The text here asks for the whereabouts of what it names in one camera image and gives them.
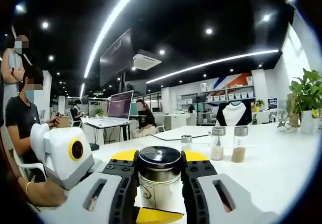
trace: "green plant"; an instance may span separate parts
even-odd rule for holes
[[[99,115],[101,117],[104,115],[104,111],[102,108],[98,108],[98,109],[95,109],[94,114]]]
[[[320,109],[322,107],[322,78],[316,70],[307,71],[303,69],[303,79],[296,77],[298,81],[292,81],[289,86],[295,94],[294,108],[290,108],[288,103],[287,112],[291,110],[295,114],[301,115],[302,111]]]
[[[265,106],[265,102],[262,99],[258,99],[255,102],[255,106],[257,106],[257,107],[264,107]]]

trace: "yellow ring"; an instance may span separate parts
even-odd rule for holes
[[[82,158],[82,156],[81,156],[79,159],[76,159],[76,158],[74,157],[74,155],[72,154],[72,146],[73,146],[73,144],[74,144],[76,141],[79,141],[79,142],[82,144],[82,142],[81,142],[78,138],[74,138],[74,139],[69,143],[69,146],[68,146],[69,156],[70,156],[70,158],[71,158],[72,160],[74,160],[74,161],[78,161],[78,160],[80,160],[80,159]]]

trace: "bracelet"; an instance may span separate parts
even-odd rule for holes
[[[30,199],[29,195],[28,195],[28,186],[29,184],[31,184],[31,182],[28,182],[27,185],[26,185],[26,196]]]

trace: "laptop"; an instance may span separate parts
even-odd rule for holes
[[[133,91],[112,95],[108,108],[108,117],[104,119],[93,119],[95,125],[106,128],[129,123],[132,99]]]

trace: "black t-shirt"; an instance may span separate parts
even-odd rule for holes
[[[70,113],[71,113],[72,119],[74,121],[79,121],[80,120],[80,118],[75,118],[77,115],[80,114],[80,111],[79,111],[78,108],[76,108],[76,107],[71,108]]]
[[[139,115],[145,115],[145,117],[140,116],[139,117],[139,128],[143,128],[149,124],[156,126],[154,116],[151,111],[144,110],[144,111],[138,111]]]
[[[20,139],[30,137],[32,126],[40,124],[38,110],[35,104],[27,106],[19,96],[11,97],[6,107],[6,126],[17,126]],[[35,153],[30,148],[22,159],[26,164],[39,162]]]

